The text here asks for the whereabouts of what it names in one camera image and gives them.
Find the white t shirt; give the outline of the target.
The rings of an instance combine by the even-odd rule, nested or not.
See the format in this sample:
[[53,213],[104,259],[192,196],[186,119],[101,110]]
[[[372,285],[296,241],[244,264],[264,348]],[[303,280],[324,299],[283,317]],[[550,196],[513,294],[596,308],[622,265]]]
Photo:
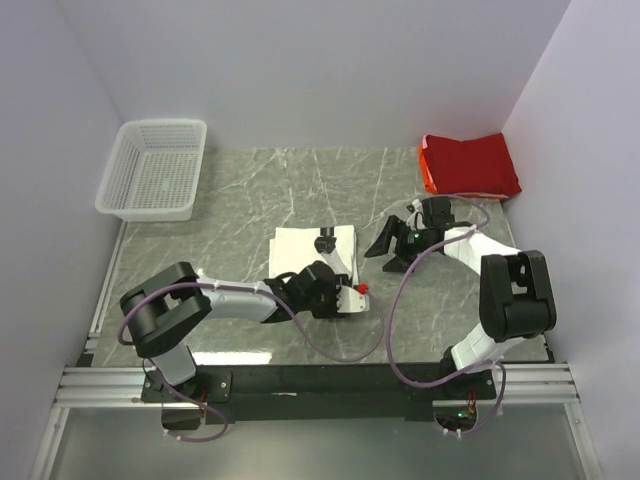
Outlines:
[[348,285],[361,296],[356,261],[357,238],[354,225],[321,228],[277,227],[269,240],[269,276],[300,272],[315,261],[329,265],[340,275],[346,275]]

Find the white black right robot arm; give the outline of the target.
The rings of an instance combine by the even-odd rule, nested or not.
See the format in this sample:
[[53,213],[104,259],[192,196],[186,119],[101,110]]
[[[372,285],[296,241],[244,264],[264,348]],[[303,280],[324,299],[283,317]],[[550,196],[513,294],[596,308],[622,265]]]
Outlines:
[[489,224],[455,217],[453,195],[415,200],[406,220],[387,218],[378,237],[366,250],[368,258],[391,254],[383,267],[399,273],[400,284],[432,253],[465,265],[479,277],[478,322],[464,339],[448,349],[446,368],[439,379],[412,380],[401,372],[392,350],[392,334],[385,334],[385,349],[392,372],[416,389],[440,387],[444,395],[460,399],[474,386],[473,374],[500,366],[511,348],[552,330],[557,310],[545,256],[538,250],[519,250],[483,233]]

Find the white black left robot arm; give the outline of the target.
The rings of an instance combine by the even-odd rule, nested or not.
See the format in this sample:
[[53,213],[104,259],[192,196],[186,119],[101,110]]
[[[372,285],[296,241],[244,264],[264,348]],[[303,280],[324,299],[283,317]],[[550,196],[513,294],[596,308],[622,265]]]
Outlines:
[[354,292],[348,275],[321,261],[256,283],[203,282],[190,263],[178,262],[121,297],[117,341],[156,367],[151,385],[160,384],[173,399],[186,402],[199,392],[200,378],[185,338],[205,318],[259,324],[291,321],[300,312],[339,318]]

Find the folded red t shirt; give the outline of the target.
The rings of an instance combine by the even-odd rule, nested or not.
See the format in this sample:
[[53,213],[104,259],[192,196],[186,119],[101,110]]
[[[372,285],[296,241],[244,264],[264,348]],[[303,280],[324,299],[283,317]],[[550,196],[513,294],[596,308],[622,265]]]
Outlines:
[[472,140],[427,139],[428,165],[439,191],[481,191],[508,198],[522,191],[502,133]]

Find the black base crossbar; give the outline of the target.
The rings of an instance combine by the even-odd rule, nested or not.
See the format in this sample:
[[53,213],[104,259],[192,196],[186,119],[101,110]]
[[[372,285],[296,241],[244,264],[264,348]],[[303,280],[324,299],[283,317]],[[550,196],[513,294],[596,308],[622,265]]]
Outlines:
[[176,390],[231,423],[402,418],[432,421],[438,401],[493,400],[492,375],[463,374],[430,389],[404,384],[386,364],[199,366]]

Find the white plastic basket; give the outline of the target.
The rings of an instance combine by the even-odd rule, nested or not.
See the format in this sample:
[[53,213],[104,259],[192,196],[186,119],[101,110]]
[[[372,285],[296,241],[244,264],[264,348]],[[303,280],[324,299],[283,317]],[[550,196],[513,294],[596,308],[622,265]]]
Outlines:
[[95,208],[125,222],[181,222],[192,216],[207,125],[197,119],[124,123],[116,136]]

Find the aluminium rail frame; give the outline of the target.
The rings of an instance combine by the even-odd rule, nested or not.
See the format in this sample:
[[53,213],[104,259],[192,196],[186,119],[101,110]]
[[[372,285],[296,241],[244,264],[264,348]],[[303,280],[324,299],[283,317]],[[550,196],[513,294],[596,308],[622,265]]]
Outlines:
[[35,479],[601,479],[569,367],[510,363],[478,402],[478,431],[441,428],[430,390],[234,392],[231,426],[196,443],[162,431],[138,367],[79,367],[60,381]]

